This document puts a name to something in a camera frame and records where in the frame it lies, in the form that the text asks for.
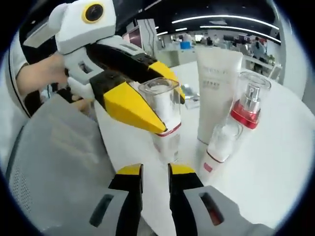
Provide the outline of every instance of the white tabletop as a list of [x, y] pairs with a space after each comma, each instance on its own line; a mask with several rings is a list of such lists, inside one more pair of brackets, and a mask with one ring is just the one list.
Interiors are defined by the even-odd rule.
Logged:
[[[199, 91], [196, 62], [172, 70], [182, 84]], [[252, 223], [276, 228], [303, 191], [313, 166], [315, 117], [287, 88], [275, 83], [259, 126], [209, 184], [236, 202]], [[169, 210], [166, 167], [158, 161], [150, 134], [111, 119], [96, 105], [102, 136], [115, 170], [144, 163], [142, 216], [158, 235], [176, 235]], [[197, 140], [199, 108], [181, 106], [179, 157], [198, 171], [203, 145]]]

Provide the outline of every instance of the red label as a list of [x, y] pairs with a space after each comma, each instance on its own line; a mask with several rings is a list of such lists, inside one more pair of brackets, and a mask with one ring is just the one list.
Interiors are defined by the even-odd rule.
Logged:
[[206, 162], [203, 164], [203, 168], [205, 168], [206, 171], [208, 171], [209, 173], [212, 171], [212, 167], [209, 166]]

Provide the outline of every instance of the gray fabric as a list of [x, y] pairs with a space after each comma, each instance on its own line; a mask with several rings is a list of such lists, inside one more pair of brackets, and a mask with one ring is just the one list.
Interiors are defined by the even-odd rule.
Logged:
[[[25, 125], [12, 153], [9, 187], [40, 231], [74, 221], [73, 232], [90, 230], [87, 219], [115, 174], [96, 122], [56, 94]], [[93, 235], [107, 235], [97, 229]], [[138, 235], [151, 234], [141, 220]]]

